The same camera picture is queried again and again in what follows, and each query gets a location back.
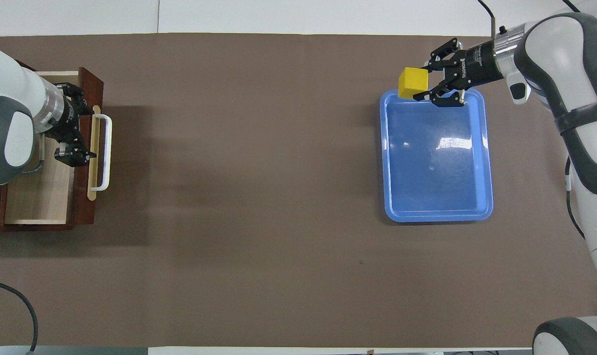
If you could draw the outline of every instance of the white floor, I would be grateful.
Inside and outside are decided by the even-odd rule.
[[[486,3],[507,27],[565,7]],[[0,36],[156,32],[489,36],[490,19],[476,0],[0,0]]]

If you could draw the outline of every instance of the cable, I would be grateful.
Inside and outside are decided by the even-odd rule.
[[[482,5],[485,8],[485,10],[487,10],[489,16],[492,18],[492,38],[495,38],[495,16],[493,15],[492,10],[489,9],[489,6],[487,6],[487,4],[485,4],[483,0],[478,0],[478,2],[480,2],[480,5]]]
[[[44,157],[46,156],[46,150],[44,149],[44,133],[39,134],[39,164],[33,170],[21,171],[21,174],[32,174],[37,173],[42,166],[44,166]]]
[[[29,313],[31,313],[31,319],[33,320],[33,340],[31,341],[31,348],[29,351],[30,352],[35,351],[35,346],[37,344],[37,317],[35,317],[35,310],[33,310],[31,303],[28,301],[28,299],[26,299],[26,297],[24,297],[24,295],[20,291],[16,290],[15,288],[12,288],[10,286],[7,286],[5,284],[1,284],[1,283],[0,283],[0,288],[2,288],[4,290],[8,290],[12,294],[15,294],[16,296],[18,296],[24,302],[24,305],[26,305],[26,308],[29,309]]]
[[[574,11],[575,13],[580,13],[580,11],[578,11],[578,9],[576,8],[576,6],[574,6],[574,4],[572,2],[570,2],[570,0],[563,0],[563,2],[568,5],[568,7]]]
[[[33,170],[27,170],[27,171],[21,171],[21,174],[32,174],[32,173],[37,173],[37,171],[39,171],[40,169],[42,169],[42,166],[44,165],[44,160],[40,160],[39,164],[37,165],[37,167]]]
[[[575,225],[575,228],[576,228],[576,231],[578,231],[578,234],[581,234],[583,239],[585,239],[585,234],[583,234],[581,227],[579,227],[578,223],[576,223],[574,214],[572,213],[572,204],[570,203],[570,192],[572,191],[572,186],[570,183],[570,157],[568,157],[568,159],[566,160],[565,175],[566,175],[566,207],[568,207],[568,215],[570,216],[570,219],[572,220],[572,224]]]

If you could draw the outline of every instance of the drawer handle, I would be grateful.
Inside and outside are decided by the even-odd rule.
[[[103,179],[102,184],[96,188],[90,188],[92,191],[103,191],[109,185],[109,164],[112,151],[112,119],[104,114],[94,114],[93,117],[105,121],[105,139],[103,147]]]

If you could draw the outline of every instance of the black cable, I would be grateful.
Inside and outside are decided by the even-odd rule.
[[[495,38],[495,16],[493,15],[492,10],[489,9],[489,6],[487,6],[483,0],[478,0],[478,2],[485,8],[485,10],[487,10],[487,13],[489,13],[489,16],[492,18],[492,38]]]
[[[568,160],[566,160],[565,175],[566,175],[566,179],[570,178],[570,157],[568,157]],[[570,190],[571,189],[568,189],[568,188],[566,189],[566,207],[568,207],[568,215],[570,216],[570,219],[572,220],[572,224],[575,225],[575,228],[576,228],[576,231],[578,231],[578,234],[581,234],[583,239],[585,239],[585,234],[583,234],[581,227],[579,227],[578,223],[576,223],[574,214],[572,213],[572,204],[570,203]]]
[[[580,13],[580,11],[578,11],[578,9],[576,8],[576,6],[574,6],[574,4],[572,2],[570,2],[570,0],[563,0],[563,2],[568,5],[568,7],[574,11],[575,13]]]
[[[33,310],[31,303],[28,301],[28,299],[26,299],[26,297],[24,297],[24,295],[20,291],[1,283],[0,288],[8,290],[12,294],[18,296],[24,302],[26,308],[29,309],[29,313],[31,313],[31,319],[33,320],[33,340],[31,341],[31,348],[29,351],[35,351],[35,346],[37,344],[37,317],[35,317],[35,310]]]
[[[42,166],[44,165],[44,160],[40,160],[39,164],[37,165],[37,167],[33,170],[27,170],[27,171],[21,171],[21,174],[32,174],[32,173],[37,173],[37,171],[39,171],[40,169],[42,169]]]

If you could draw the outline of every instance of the wooden drawer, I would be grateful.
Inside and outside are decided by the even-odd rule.
[[[79,86],[89,107],[102,107],[103,82],[85,68],[37,74],[52,83]],[[80,119],[79,129],[86,144],[91,141],[92,120],[90,115]],[[87,197],[88,167],[71,168],[55,160],[53,153],[57,146],[55,140],[46,139],[43,168],[0,186],[0,231],[53,231],[71,229],[76,224],[93,224],[95,201]],[[33,166],[37,160],[34,153]]]

